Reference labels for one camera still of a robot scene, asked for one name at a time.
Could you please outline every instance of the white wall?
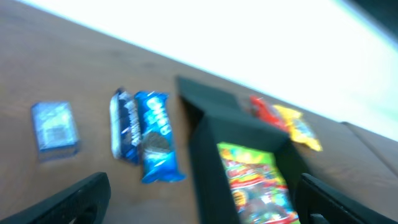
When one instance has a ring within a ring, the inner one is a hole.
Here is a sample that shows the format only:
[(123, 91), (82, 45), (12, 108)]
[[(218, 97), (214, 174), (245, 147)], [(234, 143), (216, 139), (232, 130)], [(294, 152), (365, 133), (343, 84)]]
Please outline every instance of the white wall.
[(398, 53), (343, 1), (24, 2), (398, 140)]

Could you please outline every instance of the table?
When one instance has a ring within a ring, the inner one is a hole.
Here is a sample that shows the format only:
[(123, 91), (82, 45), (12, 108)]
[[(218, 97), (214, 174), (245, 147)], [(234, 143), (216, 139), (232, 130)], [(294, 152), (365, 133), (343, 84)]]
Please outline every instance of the table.
[[(176, 74), (232, 91), (242, 102), (256, 93), (19, 2), (1, 1), (0, 219), (103, 171), (112, 189), (104, 223), (198, 223), (187, 151), (190, 128), (177, 96)], [(112, 157), (109, 101), (121, 85), (131, 92), (170, 93), (170, 122), (186, 180), (143, 185), (140, 167)], [(42, 100), (71, 103), (81, 138), (81, 152), (75, 157), (37, 161), (30, 107)], [(325, 148), (321, 153), (299, 148), (315, 175), (398, 220), (392, 206), (398, 199), (398, 178), (362, 143), (351, 141), (350, 132), (338, 123), (309, 112), (305, 118)]]

